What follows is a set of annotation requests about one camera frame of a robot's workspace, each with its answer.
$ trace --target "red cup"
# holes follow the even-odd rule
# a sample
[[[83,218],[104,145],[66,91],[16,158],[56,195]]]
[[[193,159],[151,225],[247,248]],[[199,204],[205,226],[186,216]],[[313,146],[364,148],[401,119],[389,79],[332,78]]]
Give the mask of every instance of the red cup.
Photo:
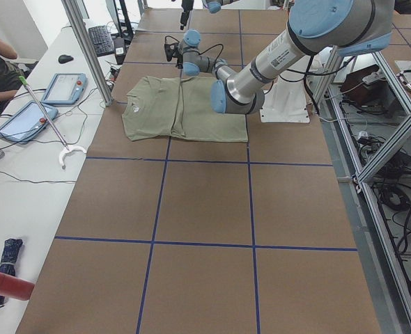
[[[0,296],[27,301],[31,298],[35,284],[20,280],[7,273],[0,273]]]

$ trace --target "green tip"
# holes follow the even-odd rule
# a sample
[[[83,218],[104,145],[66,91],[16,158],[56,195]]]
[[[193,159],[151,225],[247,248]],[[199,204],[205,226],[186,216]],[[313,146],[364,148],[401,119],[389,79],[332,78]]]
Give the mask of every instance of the green tip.
[[[22,84],[27,85],[27,81],[26,81],[26,78],[25,78],[25,77],[23,77],[22,75],[20,75],[19,78],[20,78],[20,81],[22,82]]]

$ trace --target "folded cloth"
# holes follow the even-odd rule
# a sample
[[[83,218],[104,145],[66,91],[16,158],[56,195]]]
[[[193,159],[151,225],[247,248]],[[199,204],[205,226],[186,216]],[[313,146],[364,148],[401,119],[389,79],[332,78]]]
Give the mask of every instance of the folded cloth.
[[[144,77],[127,94],[122,115],[132,141],[172,136],[191,141],[247,142],[244,115],[222,115],[210,106],[214,78]]]

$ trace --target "keyboard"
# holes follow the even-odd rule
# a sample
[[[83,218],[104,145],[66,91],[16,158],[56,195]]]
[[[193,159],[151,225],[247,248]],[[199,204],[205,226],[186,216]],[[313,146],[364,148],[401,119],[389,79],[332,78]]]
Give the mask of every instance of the keyboard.
[[[97,57],[114,53],[114,43],[107,26],[94,26],[88,29]]]

